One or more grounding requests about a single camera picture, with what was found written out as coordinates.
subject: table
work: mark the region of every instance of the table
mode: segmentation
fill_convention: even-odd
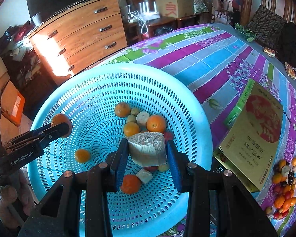
[[[99,65],[133,62],[163,70],[184,83],[201,103],[209,120],[213,146],[228,129],[223,120],[236,105],[249,78],[270,90],[284,111],[280,144],[275,162],[296,156],[296,81],[289,78],[277,59],[263,53],[257,43],[248,43],[232,27],[203,24],[149,39],[122,50]],[[272,174],[255,199],[262,209],[272,206]],[[296,220],[296,205],[289,215],[272,224],[283,236]],[[162,235],[182,236],[185,218]],[[215,236],[215,226],[211,227]]]

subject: white cable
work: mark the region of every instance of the white cable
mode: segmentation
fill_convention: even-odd
[[[141,17],[141,15],[139,14],[138,11],[130,11],[130,5],[128,4],[127,7],[129,8],[128,9],[128,17],[132,18],[134,17],[135,19],[138,19],[138,23],[139,23],[139,26],[141,26],[141,34],[142,35],[146,35],[148,33],[148,27],[147,27],[147,24],[146,24],[146,21]]]

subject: yellow fruit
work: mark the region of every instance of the yellow fruit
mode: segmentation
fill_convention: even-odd
[[[79,163],[86,163],[91,158],[91,154],[85,149],[79,149],[75,152],[74,158]]]
[[[282,180],[282,174],[281,173],[275,173],[272,177],[272,183],[278,184]]]
[[[123,131],[127,137],[130,137],[134,134],[140,133],[141,129],[139,128],[139,125],[137,125],[136,123],[128,122],[125,124]]]
[[[126,102],[120,102],[116,104],[114,112],[119,118],[124,118],[130,114],[130,106]]]
[[[72,132],[72,123],[69,117],[65,114],[60,113],[60,114],[56,114],[51,120],[52,127],[59,125],[61,123],[67,123],[69,126],[69,132],[61,137],[61,138],[67,138],[69,135],[71,135],[71,132]]]

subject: orange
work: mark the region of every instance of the orange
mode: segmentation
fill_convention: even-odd
[[[71,132],[72,132],[72,123],[69,117],[65,114],[56,114],[51,120],[52,127],[59,125],[61,123],[67,123],[69,125],[69,132],[62,136],[62,138],[67,138],[69,135],[71,135]]]
[[[152,115],[147,120],[147,129],[149,132],[163,133],[166,129],[166,120],[160,115]]]
[[[276,207],[277,209],[279,209],[283,203],[285,202],[285,198],[283,195],[279,195],[276,197],[275,201],[274,201],[274,207]]]
[[[296,166],[296,158],[292,159],[292,166]]]
[[[125,175],[121,191],[126,194],[134,194],[141,188],[141,181],[136,175]]]
[[[140,133],[141,129],[139,128],[139,125],[137,125],[136,123],[128,122],[124,125],[123,131],[127,137],[130,137],[134,134]]]
[[[278,163],[278,166],[280,168],[280,170],[282,170],[282,167],[286,165],[286,160],[280,160]]]
[[[282,174],[281,173],[275,173],[272,177],[272,183],[278,184],[282,180]]]
[[[285,187],[283,187],[283,194],[285,194],[286,192],[290,191],[290,186],[286,185]]]
[[[294,206],[296,204],[296,197],[292,197],[292,201],[291,201],[291,204],[290,206]]]
[[[114,108],[114,113],[119,118],[124,118],[130,114],[130,106],[126,102],[120,102],[116,104]]]
[[[79,163],[86,163],[90,158],[90,152],[85,149],[79,149],[74,153],[74,158]]]
[[[283,211],[288,210],[291,203],[292,203],[292,198],[289,198],[289,199],[285,200],[283,205],[282,205]]]

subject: cluster of colorful fruit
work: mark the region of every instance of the cluster of colorful fruit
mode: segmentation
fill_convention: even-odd
[[[273,191],[277,194],[273,205],[275,220],[286,217],[291,207],[296,204],[296,157],[292,159],[291,166],[292,168],[286,160],[280,160],[273,168],[272,182],[275,184]],[[273,211],[272,207],[265,209],[267,215],[272,214]]]
[[[125,118],[123,132],[125,136],[130,137],[134,134],[143,132],[159,132],[163,133],[166,141],[173,139],[173,134],[166,132],[166,121],[160,115],[149,115],[146,111],[140,111],[139,108],[130,108],[126,102],[118,103],[114,112],[119,118]],[[125,175],[121,191],[126,194],[134,194],[141,188],[141,183],[147,183],[152,179],[152,172],[156,170],[166,172],[169,170],[169,165],[147,166],[141,169],[136,175]]]

